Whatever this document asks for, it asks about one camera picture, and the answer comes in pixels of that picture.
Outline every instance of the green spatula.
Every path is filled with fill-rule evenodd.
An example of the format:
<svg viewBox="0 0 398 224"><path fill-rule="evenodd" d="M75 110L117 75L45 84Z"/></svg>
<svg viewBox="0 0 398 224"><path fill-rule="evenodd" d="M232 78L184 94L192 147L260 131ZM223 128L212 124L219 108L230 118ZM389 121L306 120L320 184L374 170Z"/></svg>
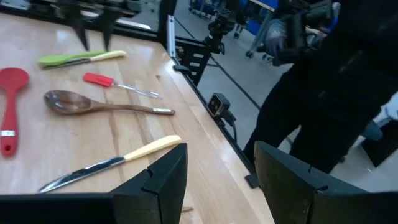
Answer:
<svg viewBox="0 0 398 224"><path fill-rule="evenodd" d="M37 60L43 66L61 65L74 58L92 57L105 53L105 51L82 52L78 54L46 55Z"/></svg>

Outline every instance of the floor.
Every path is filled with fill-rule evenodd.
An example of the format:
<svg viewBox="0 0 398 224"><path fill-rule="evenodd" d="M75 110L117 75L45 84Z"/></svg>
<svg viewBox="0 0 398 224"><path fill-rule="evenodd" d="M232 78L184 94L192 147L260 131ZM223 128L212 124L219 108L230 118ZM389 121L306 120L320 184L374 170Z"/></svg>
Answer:
<svg viewBox="0 0 398 224"><path fill-rule="evenodd" d="M188 11L188 0L180 0L175 10L175 33L179 36L204 39L208 35L207 18L199 18ZM143 12L132 18L132 21L157 28L157 13L150 11L151 4L143 5ZM259 107L277 83L280 76L289 69L289 65L273 67L263 61L260 54L249 59L245 52L249 49L254 36L243 31L238 40L229 33L223 38L226 55L213 55L209 66L203 74L198 89L208 100L213 93L222 93L231 102L230 110L237 117L238 144L243 148L254 129ZM298 130L289 138L294 139ZM290 144L284 141L279 149L289 152ZM398 175L396 169L398 154L394 154L378 168L361 149L350 150L344 163L335 167L333 176L349 182L370 192L398 190Z"/></svg>

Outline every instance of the knife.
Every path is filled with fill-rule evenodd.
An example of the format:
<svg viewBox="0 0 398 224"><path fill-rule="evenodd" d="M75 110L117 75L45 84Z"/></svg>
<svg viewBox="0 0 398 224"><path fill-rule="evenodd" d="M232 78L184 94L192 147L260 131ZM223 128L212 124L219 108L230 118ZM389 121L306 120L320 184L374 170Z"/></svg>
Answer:
<svg viewBox="0 0 398 224"><path fill-rule="evenodd" d="M67 67L67 66L72 66L72 65L79 65L79 64L83 64L83 63L90 63L90 62L97 62L100 60L106 60L109 58L115 58L115 57L123 57L126 56L126 52L123 50L114 50L111 52L106 52L105 54L100 54L94 57L90 57L90 58L82 58L82 59L76 59L76 60L71 60L68 61L66 63L63 63L61 65L47 65L47 66L43 66L42 69L43 70L48 70L48 69L53 69L53 68L62 68L62 67Z"/></svg>
<svg viewBox="0 0 398 224"><path fill-rule="evenodd" d="M181 143L181 138L178 135L171 135L171 136L163 137L159 140L156 140L152 143L149 143L146 146L143 146L143 147L135 150L134 152L130 152L129 154L126 154L124 156L112 157L110 159L101 161L92 166L88 166L86 168L83 168L78 171L74 171L70 174L64 175L63 177L59 177L59 178L51 181L50 183L44 185L42 188L40 188L38 190L38 193L44 193L44 192L48 192L48 191L57 189L59 187L71 184L75 181L81 180L85 177L88 177L90 175L96 174L103 170L109 169L116 165L119 165L119 164L122 164L125 162L129 162L134 159L138 159L142 156L156 152L160 149L164 149L166 147L173 146L173 145L180 144L180 143Z"/></svg>

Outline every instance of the red silicone spoon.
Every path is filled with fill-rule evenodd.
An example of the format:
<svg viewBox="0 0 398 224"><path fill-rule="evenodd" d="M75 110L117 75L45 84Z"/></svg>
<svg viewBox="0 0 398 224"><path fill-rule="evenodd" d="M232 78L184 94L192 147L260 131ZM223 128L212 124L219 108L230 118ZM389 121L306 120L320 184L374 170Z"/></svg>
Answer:
<svg viewBox="0 0 398 224"><path fill-rule="evenodd" d="M17 91L29 82L27 72L20 68L0 70L0 87L6 91L7 106L0 129L0 150L3 156L13 156L18 145Z"/></svg>

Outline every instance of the cream knife handle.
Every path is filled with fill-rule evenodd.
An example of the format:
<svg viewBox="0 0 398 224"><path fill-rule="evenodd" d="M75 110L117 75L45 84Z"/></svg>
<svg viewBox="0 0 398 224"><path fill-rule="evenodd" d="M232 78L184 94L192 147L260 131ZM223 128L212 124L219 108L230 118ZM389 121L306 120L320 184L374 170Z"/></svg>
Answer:
<svg viewBox="0 0 398 224"><path fill-rule="evenodd" d="M106 52L105 54L100 54L94 57L90 58L90 61L92 62L96 62L99 60L105 60L105 59L109 59L109 58L114 58L114 57L121 57L121 56L126 56L126 52L122 51L122 50L114 50L111 52Z"/></svg>
<svg viewBox="0 0 398 224"><path fill-rule="evenodd" d="M142 156L146 156L160 149L164 149L166 147L180 143L181 143L180 136L178 135L166 136L152 143L149 143L146 146L142 146L141 148L135 150L134 152L130 152L129 154L124 155L123 158L126 160L126 162L129 162L133 159L138 159Z"/></svg>

